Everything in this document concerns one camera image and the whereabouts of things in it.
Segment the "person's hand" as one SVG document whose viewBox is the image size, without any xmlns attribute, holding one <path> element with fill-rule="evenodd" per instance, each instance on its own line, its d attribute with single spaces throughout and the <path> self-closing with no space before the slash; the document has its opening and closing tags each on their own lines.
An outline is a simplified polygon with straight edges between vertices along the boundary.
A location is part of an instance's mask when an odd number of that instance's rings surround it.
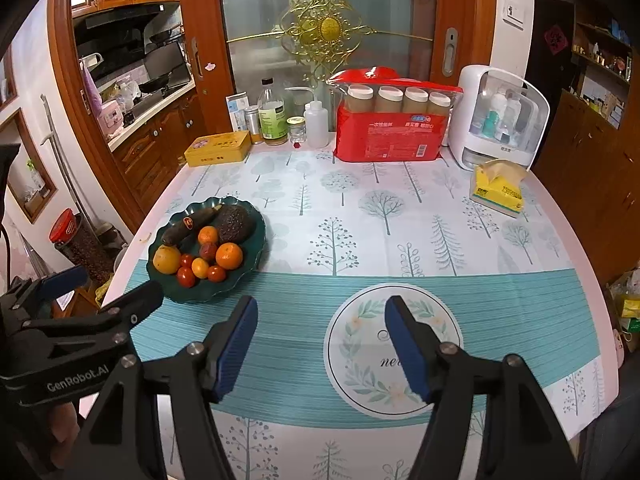
<svg viewBox="0 0 640 480">
<path fill-rule="evenodd" d="M 80 433 L 77 410 L 74 404 L 68 402 L 52 408 L 49 424 L 53 436 L 50 459 L 56 468 L 63 469 Z"/>
</svg>

